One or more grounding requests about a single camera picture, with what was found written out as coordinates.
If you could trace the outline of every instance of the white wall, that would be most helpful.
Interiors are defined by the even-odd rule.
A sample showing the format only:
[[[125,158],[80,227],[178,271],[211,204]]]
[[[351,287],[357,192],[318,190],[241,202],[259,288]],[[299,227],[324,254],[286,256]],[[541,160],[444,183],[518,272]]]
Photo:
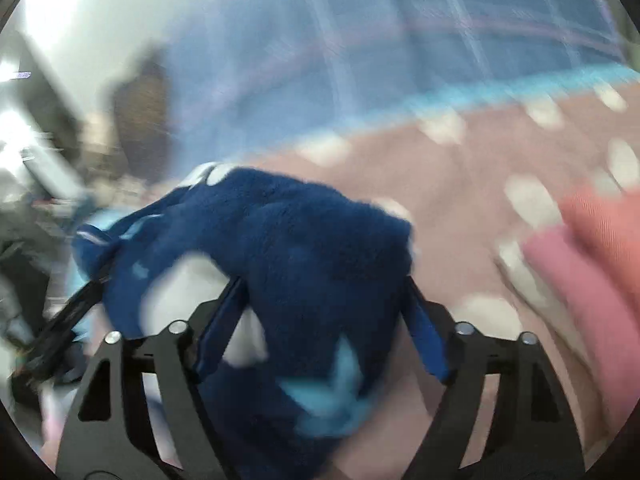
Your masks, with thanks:
[[[108,106],[114,83],[199,0],[23,0],[19,25],[80,117]]]

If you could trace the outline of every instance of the orange cloth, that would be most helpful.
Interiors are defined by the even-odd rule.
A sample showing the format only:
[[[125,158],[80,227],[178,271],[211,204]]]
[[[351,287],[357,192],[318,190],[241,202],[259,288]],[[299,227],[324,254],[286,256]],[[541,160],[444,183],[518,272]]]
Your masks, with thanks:
[[[640,323],[640,190],[621,197],[583,189],[560,203],[564,222],[626,295]]]

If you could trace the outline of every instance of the pink cloth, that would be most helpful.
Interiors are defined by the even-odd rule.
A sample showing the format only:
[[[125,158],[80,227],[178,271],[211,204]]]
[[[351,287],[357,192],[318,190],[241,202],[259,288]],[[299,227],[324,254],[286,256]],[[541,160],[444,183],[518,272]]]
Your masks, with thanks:
[[[609,430],[616,434],[640,397],[640,332],[631,307],[566,226],[533,235],[522,250],[565,300],[582,333]]]

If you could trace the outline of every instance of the teal star print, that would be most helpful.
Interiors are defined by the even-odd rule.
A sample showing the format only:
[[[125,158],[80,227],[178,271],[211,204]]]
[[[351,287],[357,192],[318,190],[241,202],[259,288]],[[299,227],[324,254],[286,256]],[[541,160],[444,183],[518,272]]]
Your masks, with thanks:
[[[358,398],[362,372],[356,352],[342,336],[335,351],[328,382],[281,380],[280,387],[306,413],[298,419],[296,432],[311,438],[342,437],[366,420],[374,396]]]

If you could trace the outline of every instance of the silver bolt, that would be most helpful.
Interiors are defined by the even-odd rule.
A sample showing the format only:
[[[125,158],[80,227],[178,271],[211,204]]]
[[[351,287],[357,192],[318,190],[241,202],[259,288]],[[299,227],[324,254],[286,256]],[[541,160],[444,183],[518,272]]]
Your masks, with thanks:
[[[187,323],[182,320],[174,321],[169,325],[169,332],[172,334],[181,334],[185,330],[187,330]]]
[[[109,332],[104,337],[104,342],[107,343],[107,345],[112,345],[112,344],[117,343],[118,341],[120,341],[120,339],[122,339],[122,334],[120,332],[118,332],[117,330],[114,330],[113,332]]]
[[[523,332],[522,333],[522,342],[525,345],[537,345],[538,344],[538,336],[533,332]]]
[[[456,333],[459,335],[472,335],[472,333],[475,331],[475,327],[471,323],[468,323],[466,321],[463,321],[462,323],[458,323],[456,325]]]

